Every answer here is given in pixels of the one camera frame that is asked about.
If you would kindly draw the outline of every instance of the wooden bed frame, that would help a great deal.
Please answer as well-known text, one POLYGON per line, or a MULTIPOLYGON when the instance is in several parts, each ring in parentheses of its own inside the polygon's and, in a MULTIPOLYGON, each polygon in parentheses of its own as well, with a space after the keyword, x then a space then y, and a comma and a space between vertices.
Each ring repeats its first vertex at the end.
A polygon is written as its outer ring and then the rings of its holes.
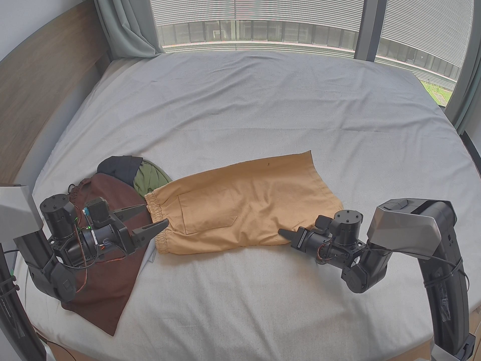
POLYGON ((93 0, 45 24, 0 62, 0 183, 11 184, 45 124, 109 46, 93 0))

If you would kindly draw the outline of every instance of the mattress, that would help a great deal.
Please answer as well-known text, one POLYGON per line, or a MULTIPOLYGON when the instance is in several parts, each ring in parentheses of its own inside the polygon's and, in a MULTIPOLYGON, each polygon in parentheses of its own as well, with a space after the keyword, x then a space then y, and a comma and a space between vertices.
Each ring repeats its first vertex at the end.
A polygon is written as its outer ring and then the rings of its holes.
MULTIPOLYGON (((345 208, 446 199, 481 303, 481 179, 412 73, 369 62, 260 51, 186 52, 112 65, 63 133, 33 196, 65 192, 111 155, 143 156, 177 179, 312 150, 345 208)), ((417 260, 393 254, 385 278, 353 294, 340 270, 289 245, 155 256, 111 337, 39 292, 18 259, 19 295, 48 339, 98 360, 387 359, 432 337, 417 260)))

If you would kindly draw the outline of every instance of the curtain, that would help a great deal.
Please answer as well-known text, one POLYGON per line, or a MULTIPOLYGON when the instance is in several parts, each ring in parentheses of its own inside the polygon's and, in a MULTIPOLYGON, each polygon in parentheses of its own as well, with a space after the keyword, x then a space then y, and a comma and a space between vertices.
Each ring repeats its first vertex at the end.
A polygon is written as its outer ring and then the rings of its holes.
POLYGON ((463 68, 459 76, 453 95, 444 111, 458 134, 466 129, 466 124, 474 108, 481 100, 481 0, 474 0, 473 25, 471 38, 466 51, 463 68))
POLYGON ((157 41, 150 0, 94 0, 112 56, 155 57, 157 41))

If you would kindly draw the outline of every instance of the pocket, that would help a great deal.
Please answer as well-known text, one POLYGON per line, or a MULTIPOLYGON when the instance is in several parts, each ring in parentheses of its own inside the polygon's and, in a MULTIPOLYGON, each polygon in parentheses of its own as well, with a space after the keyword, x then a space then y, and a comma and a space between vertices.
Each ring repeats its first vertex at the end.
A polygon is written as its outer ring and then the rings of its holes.
POLYGON ((210 186, 178 196, 185 234, 231 226, 237 218, 232 192, 225 186, 210 186))

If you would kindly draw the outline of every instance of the green lawn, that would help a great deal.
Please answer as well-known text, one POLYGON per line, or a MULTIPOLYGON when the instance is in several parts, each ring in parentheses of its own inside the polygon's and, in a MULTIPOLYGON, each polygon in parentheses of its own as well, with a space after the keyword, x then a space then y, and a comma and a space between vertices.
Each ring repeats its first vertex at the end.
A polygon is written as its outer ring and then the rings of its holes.
POLYGON ((453 94, 452 91, 448 91, 443 87, 425 81, 421 81, 421 83, 437 104, 442 105, 443 107, 446 106, 453 94))

